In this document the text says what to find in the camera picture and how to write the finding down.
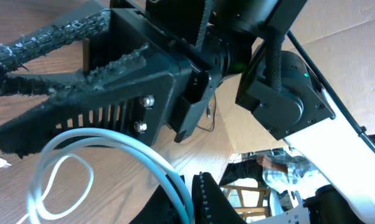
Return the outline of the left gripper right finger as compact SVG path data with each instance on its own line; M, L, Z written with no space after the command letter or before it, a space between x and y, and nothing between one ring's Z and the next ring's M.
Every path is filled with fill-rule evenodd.
M246 224L208 172L192 179L195 224Z

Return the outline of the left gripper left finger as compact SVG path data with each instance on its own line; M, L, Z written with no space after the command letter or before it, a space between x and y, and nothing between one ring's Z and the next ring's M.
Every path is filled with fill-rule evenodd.
M182 224L178 211L161 185L130 224Z

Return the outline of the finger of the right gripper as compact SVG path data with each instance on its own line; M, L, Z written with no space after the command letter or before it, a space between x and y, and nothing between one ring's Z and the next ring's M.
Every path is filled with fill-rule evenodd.
M47 32L40 32L12 45L0 44L0 96L48 95L49 88L60 88L57 81L43 80L37 76L10 77L11 72L25 63L45 56L75 41L96 37L109 30L110 10L102 9L94 14L66 24L53 25Z
M78 128L108 129L152 146L191 72L188 58L144 45L88 77L57 81L60 88L49 88L46 101L0 125L0 150L36 154Z

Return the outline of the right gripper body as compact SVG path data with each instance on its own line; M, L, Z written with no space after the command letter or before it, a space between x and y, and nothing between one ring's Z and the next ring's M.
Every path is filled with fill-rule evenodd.
M164 126L175 133L174 140L182 142L195 130L222 78L222 52L213 31L204 39L204 46L196 50L168 31L159 29L140 11L114 9L110 14L110 31L95 46L104 49L104 67L122 55L147 45L166 54L180 54L189 59L192 72L183 85L182 93L173 101L171 116Z

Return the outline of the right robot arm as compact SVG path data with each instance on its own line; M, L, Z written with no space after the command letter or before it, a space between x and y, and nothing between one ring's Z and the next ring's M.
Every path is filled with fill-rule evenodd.
M31 223L56 220L42 178L75 150L125 151L159 180L135 220L242 223L212 176L188 190L152 149L169 126L181 142L216 89L240 75L235 102L327 179L267 223L375 223L375 143L296 40L304 1L95 1L0 46L0 97L47 100L0 126L0 150L40 154L26 195Z

